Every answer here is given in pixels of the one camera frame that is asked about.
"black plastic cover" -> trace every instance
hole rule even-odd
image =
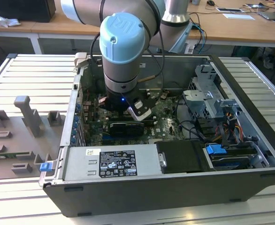
[[[157,142],[157,151],[165,156],[162,173],[197,173],[210,171],[203,144],[198,140]]]

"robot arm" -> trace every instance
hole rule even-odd
[[[135,120],[151,114],[154,99],[136,88],[141,56],[151,44],[182,50],[191,29],[188,0],[61,0],[66,16],[100,27],[106,101]]]

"table leg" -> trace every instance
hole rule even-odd
[[[44,50],[38,40],[38,35],[33,35],[32,37],[30,37],[30,40],[31,40],[31,43],[32,43],[32,46],[34,49],[34,53],[35,54],[44,54]]]
[[[72,46],[72,50],[76,50],[76,46],[75,46],[75,40],[74,39],[71,39],[71,46]]]

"wooden desk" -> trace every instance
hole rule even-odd
[[[240,8],[245,3],[258,4],[262,2],[264,5],[268,3],[268,1],[260,0],[214,1],[219,7],[223,8]],[[219,12],[216,9],[205,9],[205,7],[214,9],[214,7],[206,4],[206,0],[201,0],[198,6],[190,4],[189,12]],[[222,41],[243,42],[252,46],[257,46],[258,43],[261,43],[262,45],[270,45],[271,43],[275,44],[275,22],[266,20],[256,13],[249,13],[247,15],[252,16],[255,20],[227,19],[223,14],[199,14],[199,17],[201,27],[207,32],[207,40],[209,40],[208,43],[213,44]],[[191,15],[191,18],[195,23],[197,23],[198,20],[196,15]],[[190,37],[194,38],[195,33],[199,32],[193,30],[190,34]]]
[[[219,7],[240,8],[245,3],[258,4],[267,1],[260,0],[214,0]],[[68,19],[62,9],[60,0],[55,0],[56,12],[49,23],[22,22],[21,26],[0,27],[0,36],[30,38],[36,54],[42,54],[39,38],[62,39],[93,39],[99,28],[83,25]],[[198,6],[189,4],[189,12],[197,12],[200,24],[207,33],[207,44],[212,45],[242,45],[275,47],[275,22],[268,21],[262,16],[250,13],[255,20],[227,19],[214,7],[208,6],[206,0],[201,0]],[[197,23],[196,15],[191,15]],[[187,43],[195,45],[200,38],[198,30],[190,32]]]

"power supply label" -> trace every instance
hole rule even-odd
[[[99,176],[101,178],[137,175],[136,155],[133,150],[100,152]]]

